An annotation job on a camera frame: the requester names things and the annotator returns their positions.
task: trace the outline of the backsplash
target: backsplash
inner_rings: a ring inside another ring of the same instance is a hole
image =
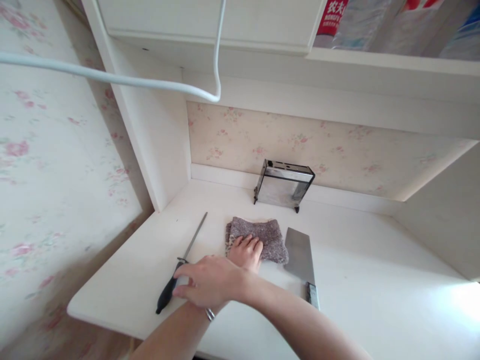
[[[404,201],[477,141],[187,102],[191,161],[259,174],[307,165],[316,185]]]

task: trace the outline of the sharpening steel handle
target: sharpening steel handle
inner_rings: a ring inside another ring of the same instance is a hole
[[[175,271],[177,271],[177,269],[181,267],[183,264],[185,264],[184,260],[179,261],[176,264]],[[162,310],[165,309],[165,307],[169,304],[170,300],[172,300],[172,293],[174,292],[175,285],[177,285],[177,279],[172,276],[168,284],[165,286],[165,288],[161,292],[160,297],[158,298],[158,302],[156,303],[155,312],[157,314],[160,314]]]

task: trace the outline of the hand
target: hand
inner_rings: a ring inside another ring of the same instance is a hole
[[[227,259],[240,268],[258,274],[260,264],[262,263],[260,255],[262,254],[264,244],[259,241],[258,237],[252,237],[251,234],[245,239],[243,236],[237,237],[228,253]]]
[[[205,256],[196,264],[184,264],[174,278],[187,276],[189,285],[177,286],[173,296],[187,299],[200,308],[214,308],[239,300],[251,272],[223,256]]]

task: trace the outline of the metal knife holder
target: metal knife holder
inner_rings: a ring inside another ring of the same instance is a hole
[[[315,173],[308,166],[265,159],[253,203],[294,208],[298,213],[300,202],[314,179]]]

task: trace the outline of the floral wallpaper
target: floral wallpaper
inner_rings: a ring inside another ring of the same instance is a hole
[[[191,161],[259,174],[307,165],[316,185],[404,201],[476,141],[187,102]]]
[[[0,0],[0,50],[103,70],[59,0]],[[0,65],[0,358],[118,359],[70,318],[77,290],[153,212],[109,84]]]

